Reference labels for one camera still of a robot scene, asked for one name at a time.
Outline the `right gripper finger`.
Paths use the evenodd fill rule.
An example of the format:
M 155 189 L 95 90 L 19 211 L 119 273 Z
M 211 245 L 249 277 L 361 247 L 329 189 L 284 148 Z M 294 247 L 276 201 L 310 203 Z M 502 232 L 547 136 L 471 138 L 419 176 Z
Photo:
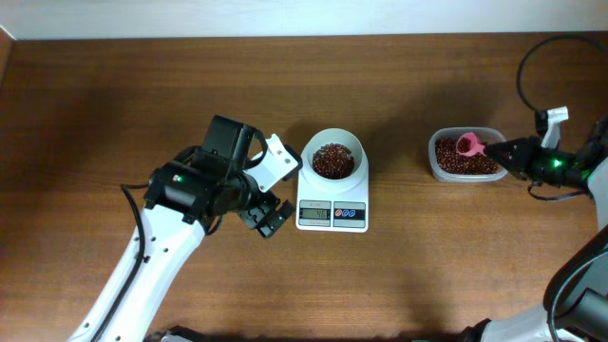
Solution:
M 485 151 L 485 154 L 510 175 L 520 181 L 527 181 L 528 177 L 524 171 L 523 165 L 516 160 L 510 153 L 503 151 Z
M 518 138 L 506 142 L 488 144 L 484 148 L 488 157 L 524 157 L 530 155 L 527 138 Z

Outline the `pink measuring scoop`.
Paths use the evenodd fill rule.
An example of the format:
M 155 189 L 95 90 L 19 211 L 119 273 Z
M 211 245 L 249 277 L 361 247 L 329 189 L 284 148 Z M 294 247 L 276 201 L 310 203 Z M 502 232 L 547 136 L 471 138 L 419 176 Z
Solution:
M 473 132 L 468 132 L 457 140 L 456 151 L 464 157 L 484 156 L 485 145 Z

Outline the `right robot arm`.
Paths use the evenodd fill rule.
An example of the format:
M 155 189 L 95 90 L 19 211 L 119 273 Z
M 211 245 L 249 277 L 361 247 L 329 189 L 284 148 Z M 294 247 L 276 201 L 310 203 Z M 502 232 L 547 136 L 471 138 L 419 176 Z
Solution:
M 607 338 L 607 119 L 598 119 L 574 153 L 559 149 L 559 123 L 538 114 L 539 137 L 495 142 L 486 155 L 530 189 L 565 189 L 553 202 L 588 198 L 595 217 L 591 236 L 549 281 L 541 304 L 503 319 L 465 328 L 462 341 L 604 341 Z

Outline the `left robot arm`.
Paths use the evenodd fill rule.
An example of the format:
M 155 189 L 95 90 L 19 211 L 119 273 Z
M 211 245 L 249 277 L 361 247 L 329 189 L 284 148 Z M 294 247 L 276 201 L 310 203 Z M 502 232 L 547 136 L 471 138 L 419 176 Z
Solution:
M 277 135 L 217 115 L 203 143 L 183 149 L 142 184 L 143 205 L 121 189 L 136 227 L 73 341 L 142 341 L 177 273 L 203 240 L 234 213 L 270 238 L 295 212 L 272 187 L 302 159 Z

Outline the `white digital kitchen scale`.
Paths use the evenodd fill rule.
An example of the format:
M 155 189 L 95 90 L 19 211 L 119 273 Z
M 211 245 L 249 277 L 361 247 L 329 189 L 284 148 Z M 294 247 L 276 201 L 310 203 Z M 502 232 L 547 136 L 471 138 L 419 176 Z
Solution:
M 369 163 L 346 180 L 321 180 L 302 169 L 295 225 L 303 231 L 366 233 L 370 227 Z

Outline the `clear plastic bean container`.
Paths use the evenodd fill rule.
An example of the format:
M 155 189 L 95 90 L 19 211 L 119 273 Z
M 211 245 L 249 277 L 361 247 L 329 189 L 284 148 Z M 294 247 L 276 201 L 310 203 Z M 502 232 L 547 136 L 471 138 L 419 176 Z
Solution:
M 506 137 L 496 129 L 488 127 L 448 127 L 442 128 L 436 131 L 428 141 L 428 159 L 432 170 L 433 177 L 437 181 L 442 182 L 463 182 L 463 183 L 476 183 L 476 182 L 491 182 L 499 181 L 507 175 L 507 171 L 501 166 L 498 167 L 498 171 L 493 174 L 483 175 L 462 175 L 452 174 L 442 169 L 438 163 L 437 154 L 435 152 L 435 144 L 440 138 L 453 138 L 458 139 L 465 133 L 474 133 L 482 142 L 486 143 L 504 143 Z

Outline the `red adzuki beans pile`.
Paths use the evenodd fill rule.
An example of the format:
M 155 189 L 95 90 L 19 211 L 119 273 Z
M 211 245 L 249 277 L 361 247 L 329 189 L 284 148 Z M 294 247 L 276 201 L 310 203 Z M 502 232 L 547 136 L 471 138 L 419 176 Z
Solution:
M 449 137 L 438 139 L 435 142 L 435 155 L 439 167 L 447 173 L 458 175 L 487 175 L 499 171 L 499 165 L 484 155 L 461 155 L 469 147 L 467 141 L 458 142 Z

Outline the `beans in white bowl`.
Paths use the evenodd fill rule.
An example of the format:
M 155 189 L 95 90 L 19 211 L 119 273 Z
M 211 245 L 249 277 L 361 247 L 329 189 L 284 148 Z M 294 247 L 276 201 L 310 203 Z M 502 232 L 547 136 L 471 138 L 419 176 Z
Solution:
M 328 143 L 313 154 L 313 171 L 325 179 L 345 179 L 353 172 L 354 167 L 354 156 L 343 144 Z

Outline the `white round bowl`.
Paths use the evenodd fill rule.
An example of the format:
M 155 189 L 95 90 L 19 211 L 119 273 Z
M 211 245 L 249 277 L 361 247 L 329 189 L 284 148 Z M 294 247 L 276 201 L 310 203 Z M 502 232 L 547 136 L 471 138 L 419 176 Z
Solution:
M 350 149 L 354 156 L 355 167 L 353 172 L 341 180 L 329 180 L 322 178 L 317 175 L 313 170 L 313 154 L 321 146 L 328 143 L 339 143 L 343 144 Z M 303 171 L 307 171 L 312 176 L 317 177 L 323 181 L 344 181 L 348 178 L 352 178 L 356 172 L 364 169 L 364 149 L 360 141 L 349 131 L 340 128 L 328 128 L 316 133 L 307 143 L 302 153 Z

